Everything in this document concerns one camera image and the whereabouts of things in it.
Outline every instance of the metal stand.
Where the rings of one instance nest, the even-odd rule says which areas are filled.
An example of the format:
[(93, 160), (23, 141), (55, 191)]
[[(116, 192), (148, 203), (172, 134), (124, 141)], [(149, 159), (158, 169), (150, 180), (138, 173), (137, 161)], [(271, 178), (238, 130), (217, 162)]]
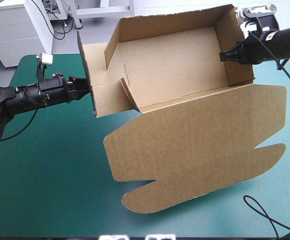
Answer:
[(134, 0), (129, 0), (128, 6), (109, 6), (109, 0), (101, 0), (100, 7), (77, 9), (75, 0), (69, 0), (71, 15), (74, 18), (76, 27), (82, 28), (80, 19), (90, 19), (108, 16), (119, 16), (130, 13), (135, 16)]

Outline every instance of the white drawer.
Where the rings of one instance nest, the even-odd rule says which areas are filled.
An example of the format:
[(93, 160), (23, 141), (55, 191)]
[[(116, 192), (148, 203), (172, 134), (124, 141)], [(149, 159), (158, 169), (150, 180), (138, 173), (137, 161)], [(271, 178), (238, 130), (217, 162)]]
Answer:
[(38, 34), (32, 23), (0, 26), (0, 42), (37, 37)]
[(30, 22), (30, 17), (24, 7), (0, 9), (0, 26)]
[(0, 42), (0, 61), (5, 67), (17, 66), (23, 56), (44, 52), (38, 37)]

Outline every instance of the cardboard tab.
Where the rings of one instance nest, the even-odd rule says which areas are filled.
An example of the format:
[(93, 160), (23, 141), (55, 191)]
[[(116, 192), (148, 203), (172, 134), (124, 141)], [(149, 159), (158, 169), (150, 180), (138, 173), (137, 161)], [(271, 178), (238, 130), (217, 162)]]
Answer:
[(145, 113), (104, 141), (117, 181), (156, 180), (123, 198), (157, 212), (254, 178), (273, 167), (283, 144), (255, 149), (286, 118), (286, 89), (249, 84)]

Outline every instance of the cardboard box flap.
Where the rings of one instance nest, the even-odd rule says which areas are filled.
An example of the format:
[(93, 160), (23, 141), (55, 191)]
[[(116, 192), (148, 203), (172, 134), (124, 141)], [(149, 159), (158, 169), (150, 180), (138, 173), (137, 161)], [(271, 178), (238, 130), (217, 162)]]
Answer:
[(285, 146), (255, 148), (284, 126), (286, 94), (282, 86), (229, 88), (145, 113), (108, 135), (117, 181), (156, 180), (124, 196), (124, 205), (157, 212), (269, 170)]
[(122, 18), (105, 50), (107, 68), (118, 43), (209, 27), (232, 9), (234, 6), (229, 4), (177, 14)]

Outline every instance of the cardboard box lid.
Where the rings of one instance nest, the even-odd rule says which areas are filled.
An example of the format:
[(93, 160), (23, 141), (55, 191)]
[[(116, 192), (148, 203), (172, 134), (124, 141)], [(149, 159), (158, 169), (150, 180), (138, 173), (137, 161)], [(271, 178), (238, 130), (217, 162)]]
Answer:
[(228, 87), (117, 129), (104, 140), (115, 180), (155, 180), (123, 204), (153, 213), (266, 172), (285, 145), (256, 147), (284, 126), (286, 98), (282, 86)]
[(107, 45), (82, 45), (78, 36), (96, 115), (144, 113), (254, 79), (250, 65), (219, 60), (243, 38), (232, 5), (122, 18)]

